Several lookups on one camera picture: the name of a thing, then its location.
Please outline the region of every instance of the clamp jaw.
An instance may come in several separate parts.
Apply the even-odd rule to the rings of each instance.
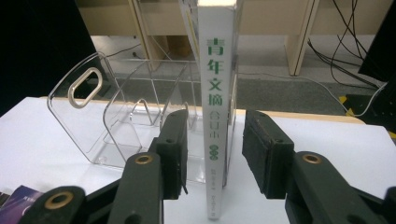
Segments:
[[[293,147],[270,117],[247,111],[242,153],[261,193],[286,199],[290,223],[396,223],[396,188],[377,199],[350,187],[325,157]]]

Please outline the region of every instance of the screw hole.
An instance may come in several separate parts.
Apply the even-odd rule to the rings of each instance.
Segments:
[[[147,155],[139,156],[138,158],[136,158],[136,160],[134,160],[134,162],[136,162],[137,164],[147,164],[152,162],[152,157]]]
[[[319,163],[321,163],[321,158],[318,157],[318,156],[312,155],[312,154],[303,155],[303,159],[304,159],[306,162],[313,163],[313,164],[319,164]]]
[[[74,195],[70,191],[60,192],[49,197],[44,206],[50,210],[62,208],[69,204],[73,200],[73,197]]]

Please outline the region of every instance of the transparent acrylic holder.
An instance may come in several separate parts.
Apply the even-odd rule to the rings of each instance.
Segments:
[[[126,129],[132,122],[142,144],[141,150],[147,150],[152,138],[160,134],[166,117],[179,109],[187,109],[189,111],[187,178],[190,181],[205,182],[202,113],[197,111],[197,102],[201,102],[201,86],[196,62],[144,61],[142,63],[136,60],[114,60],[110,61],[110,64],[114,68],[116,80],[120,83],[120,90],[105,110],[105,125],[111,133],[115,133],[113,136],[116,141],[118,141],[116,133],[122,132],[113,132],[113,129]],[[134,71],[128,76],[127,73],[131,70]],[[139,98],[144,99],[140,105],[135,104],[136,99],[130,100],[131,96],[144,95],[151,86],[154,87],[154,94],[157,97]],[[158,112],[158,108],[161,109],[161,114],[155,119],[157,114],[154,115],[152,112]]]
[[[98,52],[64,76],[48,107],[88,161],[120,168],[148,150],[168,114],[188,109],[187,178],[205,182],[199,81],[194,62],[109,61]]]

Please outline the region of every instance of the book spine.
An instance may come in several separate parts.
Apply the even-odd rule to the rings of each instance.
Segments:
[[[221,192],[227,167],[234,23],[235,7],[198,5],[206,202],[207,214],[211,219],[220,217]]]

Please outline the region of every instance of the desk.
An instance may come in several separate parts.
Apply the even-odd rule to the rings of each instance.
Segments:
[[[382,127],[273,117],[295,143],[327,157],[352,186],[383,198],[396,186],[396,146]],[[217,223],[288,223],[284,201],[266,200],[241,154],[244,116],[235,123],[228,185]],[[89,194],[120,178],[121,170],[90,164],[47,109],[46,99],[26,98],[0,118],[0,191],[19,185],[47,191],[81,186]],[[211,223],[205,185],[187,183],[189,195],[164,202],[165,223]]]

